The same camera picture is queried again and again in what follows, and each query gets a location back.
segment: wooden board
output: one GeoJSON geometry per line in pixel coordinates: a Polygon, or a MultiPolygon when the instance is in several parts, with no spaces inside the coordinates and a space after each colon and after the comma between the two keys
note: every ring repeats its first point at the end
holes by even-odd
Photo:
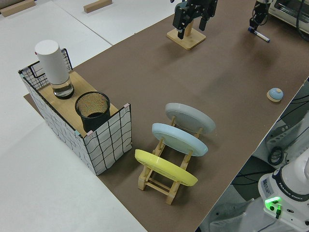
{"type": "Polygon", "coordinates": [[[167,37],[169,37],[174,42],[178,43],[181,47],[185,48],[186,50],[194,48],[196,45],[203,42],[206,38],[205,35],[203,35],[202,33],[198,32],[195,29],[192,29],[190,35],[184,36],[182,40],[178,38],[178,31],[176,29],[168,32],[167,37]]]}
{"type": "Polygon", "coordinates": [[[86,6],[84,6],[84,11],[86,13],[90,13],[90,12],[93,12],[93,11],[96,11],[104,6],[108,6],[108,5],[111,5],[112,3],[112,0],[99,0],[99,1],[96,1],[96,2],[93,2],[91,4],[88,4],[86,6]]]}
{"type": "Polygon", "coordinates": [[[25,0],[25,1],[19,2],[17,4],[14,4],[12,6],[8,6],[6,8],[1,9],[0,13],[4,17],[7,17],[9,15],[13,15],[17,12],[23,11],[27,8],[32,7],[32,6],[35,6],[34,0],[25,0]]]}
{"type": "MultiPolygon", "coordinates": [[[[96,91],[88,82],[86,82],[77,72],[70,73],[70,79],[74,86],[74,94],[66,100],[61,100],[54,95],[53,89],[50,85],[46,85],[39,89],[43,97],[73,126],[83,137],[86,132],[83,129],[83,123],[80,116],[75,111],[75,102],[83,93],[96,91]]],[[[118,109],[111,104],[110,113],[115,114],[118,109]]]]}

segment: yellow plate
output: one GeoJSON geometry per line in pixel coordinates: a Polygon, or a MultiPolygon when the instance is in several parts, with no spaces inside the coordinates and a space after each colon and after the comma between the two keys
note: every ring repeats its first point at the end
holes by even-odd
{"type": "Polygon", "coordinates": [[[149,152],[136,149],[135,158],[155,172],[183,185],[193,186],[197,182],[197,178],[186,170],[149,152]]]}

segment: black mesh cup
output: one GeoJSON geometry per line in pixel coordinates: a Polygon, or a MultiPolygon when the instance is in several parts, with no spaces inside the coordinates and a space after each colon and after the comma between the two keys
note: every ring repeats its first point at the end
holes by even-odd
{"type": "Polygon", "coordinates": [[[111,117],[110,100],[100,92],[82,94],[76,100],[75,110],[81,117],[86,132],[95,131],[111,117]]]}

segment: plate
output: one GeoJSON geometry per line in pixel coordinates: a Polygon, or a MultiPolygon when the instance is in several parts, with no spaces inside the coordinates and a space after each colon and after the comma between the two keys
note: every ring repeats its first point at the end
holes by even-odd
{"type": "Polygon", "coordinates": [[[154,123],[152,128],[154,136],[163,143],[179,152],[192,156],[203,156],[208,152],[207,146],[193,135],[170,125],[154,123]]]}
{"type": "Polygon", "coordinates": [[[197,182],[197,178],[186,170],[149,152],[136,149],[135,159],[155,172],[173,181],[179,181],[183,185],[193,186],[197,182]]]}
{"type": "Polygon", "coordinates": [[[214,121],[203,112],[180,103],[168,103],[165,106],[165,112],[169,119],[176,116],[176,125],[197,133],[203,128],[202,133],[210,133],[216,128],[214,121]]]}

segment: white appliance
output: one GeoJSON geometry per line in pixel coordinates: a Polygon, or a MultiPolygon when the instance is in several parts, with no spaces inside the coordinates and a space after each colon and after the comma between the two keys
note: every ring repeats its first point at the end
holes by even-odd
{"type": "MultiPolygon", "coordinates": [[[[296,27],[296,18],[301,0],[273,0],[269,7],[269,14],[296,27]]],[[[309,0],[305,0],[299,17],[300,30],[309,33],[309,0]]]]}

